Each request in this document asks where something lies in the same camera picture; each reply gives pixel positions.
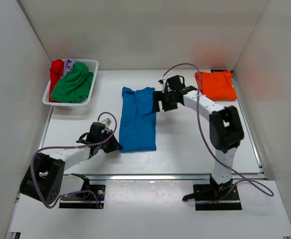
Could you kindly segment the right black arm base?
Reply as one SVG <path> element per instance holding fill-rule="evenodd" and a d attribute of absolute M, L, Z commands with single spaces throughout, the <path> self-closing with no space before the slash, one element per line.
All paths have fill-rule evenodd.
<path fill-rule="evenodd" d="M 210 177 L 209 184 L 194 184 L 193 192 L 183 196 L 182 201 L 191 199 L 194 199 L 196 211 L 242 210 L 238 189 L 232 179 L 218 185 Z"/>

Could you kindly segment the blue t shirt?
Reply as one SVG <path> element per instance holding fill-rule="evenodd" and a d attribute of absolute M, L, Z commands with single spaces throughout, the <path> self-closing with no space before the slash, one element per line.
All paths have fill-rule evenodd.
<path fill-rule="evenodd" d="M 155 151 L 156 114 L 152 112 L 155 89 L 122 88 L 122 112 L 119 129 L 121 152 Z"/>

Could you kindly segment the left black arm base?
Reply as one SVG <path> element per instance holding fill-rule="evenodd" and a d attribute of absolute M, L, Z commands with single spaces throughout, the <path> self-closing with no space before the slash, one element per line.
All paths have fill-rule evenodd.
<path fill-rule="evenodd" d="M 104 208 L 105 184 L 91 182 L 81 174 L 70 174 L 63 177 L 59 201 L 60 209 L 97 209 Z"/>

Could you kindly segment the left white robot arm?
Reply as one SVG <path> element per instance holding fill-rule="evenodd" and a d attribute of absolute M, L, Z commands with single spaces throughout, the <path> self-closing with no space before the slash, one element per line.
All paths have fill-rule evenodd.
<path fill-rule="evenodd" d="M 20 184 L 20 193 L 42 202 L 47 208 L 53 208 L 61 198 L 72 196 L 79 200 L 94 198 L 96 207 L 100 207 L 100 200 L 90 189 L 88 177 L 78 173 L 65 175 L 64 172 L 91 159 L 101 150 L 111 153 L 122 149 L 109 128 L 110 124 L 110 119 L 93 122 L 90 131 L 79 137 L 77 146 L 60 148 L 52 155 L 42 150 L 34 154 Z"/>

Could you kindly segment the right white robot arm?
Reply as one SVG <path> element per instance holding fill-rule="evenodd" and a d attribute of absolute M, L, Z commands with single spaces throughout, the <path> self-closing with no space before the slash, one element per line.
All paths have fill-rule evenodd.
<path fill-rule="evenodd" d="M 215 149 L 213 172 L 210 176 L 209 194 L 221 199 L 232 186 L 232 170 L 235 153 L 244 138 L 244 131 L 235 106 L 225 107 L 204 96 L 196 87 L 186 86 L 183 76 L 160 79 L 162 90 L 153 93 L 152 112 L 167 112 L 181 104 L 209 122 L 209 139 Z"/>

